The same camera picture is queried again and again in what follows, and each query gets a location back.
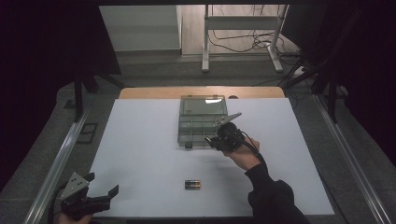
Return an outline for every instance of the battery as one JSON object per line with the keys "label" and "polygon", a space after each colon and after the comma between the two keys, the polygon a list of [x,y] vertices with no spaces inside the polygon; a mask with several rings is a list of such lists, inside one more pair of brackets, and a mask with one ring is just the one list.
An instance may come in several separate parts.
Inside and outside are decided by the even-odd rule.
{"label": "battery", "polygon": [[185,180],[184,188],[185,189],[199,189],[201,187],[200,180]]}

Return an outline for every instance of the white table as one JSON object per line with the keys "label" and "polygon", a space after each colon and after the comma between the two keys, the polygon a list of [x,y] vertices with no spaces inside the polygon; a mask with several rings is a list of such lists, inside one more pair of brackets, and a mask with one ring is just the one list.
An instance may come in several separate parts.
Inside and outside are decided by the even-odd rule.
{"label": "white table", "polygon": [[[251,183],[230,159],[211,148],[177,143],[180,100],[117,100],[91,172],[89,196],[116,185],[111,209],[98,217],[250,217]],[[286,98],[227,100],[234,123],[261,142],[270,176],[291,185],[306,215],[333,214],[303,135]],[[199,190],[184,180],[199,179]]]}

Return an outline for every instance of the gray carpet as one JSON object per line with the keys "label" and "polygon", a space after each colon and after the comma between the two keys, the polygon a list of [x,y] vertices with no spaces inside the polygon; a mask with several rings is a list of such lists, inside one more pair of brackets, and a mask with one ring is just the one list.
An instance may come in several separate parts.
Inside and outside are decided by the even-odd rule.
{"label": "gray carpet", "polygon": [[[201,63],[196,59],[185,62],[123,63],[122,76],[114,76],[129,86],[275,86],[283,74],[274,72],[267,57],[258,60],[227,58],[210,63],[207,74],[201,72]],[[96,150],[106,127],[107,119],[118,98],[120,89],[97,77],[100,90],[95,94],[92,110],[86,120],[86,132],[81,134],[73,149],[59,183],[66,181],[73,172],[87,174],[90,171]],[[300,83],[286,94],[293,105],[304,139],[314,163],[327,186],[335,216],[308,217],[312,223],[375,223],[375,218],[362,196],[347,164],[337,147],[318,106],[307,88]],[[74,119],[74,110],[64,108],[74,100],[73,84],[59,90],[58,102],[42,134],[39,135],[29,155],[0,194],[0,223],[22,223],[44,178]],[[380,148],[351,117],[343,100],[337,102],[337,118],[353,147],[365,173],[374,185],[393,220],[396,220],[396,170]],[[88,133],[96,127],[94,135]],[[46,223],[44,214],[40,223]],[[125,223],[123,220],[100,220],[103,223]],[[149,223],[134,221],[131,223]]]}

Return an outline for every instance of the wire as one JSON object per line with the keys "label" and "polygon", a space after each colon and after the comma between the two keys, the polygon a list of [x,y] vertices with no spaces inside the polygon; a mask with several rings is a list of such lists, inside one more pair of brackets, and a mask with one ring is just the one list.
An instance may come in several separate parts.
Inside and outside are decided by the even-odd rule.
{"label": "wire", "polygon": [[250,6],[250,11],[249,11],[249,13],[248,13],[247,15],[250,15],[250,13],[253,11],[253,6],[254,6],[254,5],[251,5],[251,6]]}
{"label": "wire", "polygon": [[290,57],[301,57],[302,56],[302,54],[300,52],[288,52],[288,51],[286,51],[286,49],[285,49],[285,40],[281,36],[279,36],[278,38],[282,41],[281,47],[282,47],[284,52],[281,52],[278,49],[278,47],[276,47],[276,50],[281,56],[290,56]]}
{"label": "wire", "polygon": [[262,5],[262,10],[260,11],[260,15],[262,15],[262,11],[264,10],[265,5]]}
{"label": "wire", "polygon": [[272,35],[273,33],[267,33],[267,34],[262,34],[262,35],[235,35],[235,36],[227,36],[227,37],[217,37],[215,36],[216,39],[223,40],[223,39],[235,39],[235,38],[242,38],[242,37],[261,37],[265,35]]}
{"label": "wire", "polygon": [[288,96],[290,96],[290,99],[293,99],[295,104],[292,106],[293,109],[295,109],[297,107],[297,105],[299,104],[299,102],[301,100],[303,100],[308,94],[310,94],[311,92],[304,92],[304,96],[303,97],[298,97],[297,92],[291,91],[291,90],[285,90],[286,93],[288,93]]}
{"label": "wire", "polygon": [[59,186],[52,194],[50,201],[49,201],[49,212],[47,215],[47,223],[48,224],[53,224],[53,217],[55,216],[54,213],[54,206],[55,206],[55,202],[56,202],[56,197],[59,194],[59,192],[66,188],[67,182],[63,183],[61,186]]}
{"label": "wire", "polygon": [[272,79],[272,80],[267,80],[267,81],[259,82],[259,83],[256,83],[256,84],[252,85],[252,87],[259,86],[259,85],[261,85],[261,84],[268,83],[268,82],[278,81],[278,80],[280,80],[280,79],[282,79],[282,78],[283,78],[283,77],[279,77],[279,78],[277,78],[277,79]]}
{"label": "wire", "polygon": [[223,45],[218,45],[218,44],[213,43],[212,40],[210,39],[210,36],[209,36],[209,35],[207,36],[207,38],[209,39],[210,43],[211,43],[213,46],[221,47],[221,48],[224,48],[224,49],[228,49],[228,50],[233,51],[233,52],[243,53],[243,52],[248,52],[248,51],[254,49],[254,47],[252,47],[252,48],[250,48],[250,49],[243,49],[243,50],[230,49],[230,48],[225,47],[225,46],[223,46]]}
{"label": "wire", "polygon": [[223,16],[224,16],[224,11],[222,10],[222,6],[223,6],[223,5],[220,5],[220,11],[221,11],[221,13],[222,13]]}
{"label": "wire", "polygon": [[251,145],[253,145],[253,146],[254,146],[254,148],[256,148],[256,150],[257,150],[257,151],[259,151],[259,149],[256,147],[256,145],[254,145],[254,142],[253,142],[253,140],[251,140],[251,138],[248,136],[248,134],[247,134],[247,133],[245,133],[245,132],[242,132],[242,131],[241,131],[241,133],[243,133],[244,135],[246,135],[246,136],[247,136],[247,138],[248,138],[248,140],[251,142]]}

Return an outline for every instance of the aluminum rail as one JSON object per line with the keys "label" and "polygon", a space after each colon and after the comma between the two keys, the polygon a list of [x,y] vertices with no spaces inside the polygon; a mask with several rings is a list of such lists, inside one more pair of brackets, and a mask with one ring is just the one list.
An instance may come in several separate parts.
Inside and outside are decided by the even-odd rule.
{"label": "aluminum rail", "polygon": [[380,198],[375,192],[373,185],[370,183],[367,176],[364,174],[361,166],[359,165],[358,160],[356,159],[355,155],[353,154],[352,149],[350,148],[347,140],[345,139],[342,131],[338,127],[336,123],[332,122],[332,119],[327,113],[327,106],[323,100],[323,97],[318,95],[314,95],[314,99],[316,100],[320,112],[325,119],[329,129],[334,137],[337,146],[339,147],[341,153],[344,156],[347,166],[349,167],[350,172],[352,173],[353,177],[358,184],[361,193],[364,196],[367,204],[369,205],[376,222],[379,224],[391,224],[392,221],[390,220],[384,205],[382,204]]}
{"label": "aluminum rail", "polygon": [[74,122],[64,139],[64,143],[59,149],[58,155],[53,161],[52,166],[49,169],[49,173],[47,174],[46,179],[43,182],[43,185],[40,188],[37,196],[35,197],[35,201],[33,202],[30,210],[23,221],[23,223],[28,224],[36,224],[40,221],[41,217],[44,214],[45,209],[47,208],[47,204],[50,201],[50,197],[55,190],[56,184],[58,183],[59,177],[64,170],[64,166],[69,159],[70,153],[73,149],[74,144],[77,141],[79,132],[84,125],[85,119],[88,117],[92,107],[92,101],[94,100],[94,96],[88,94],[86,100],[84,101],[85,107],[84,112],[79,119],[78,122]]}

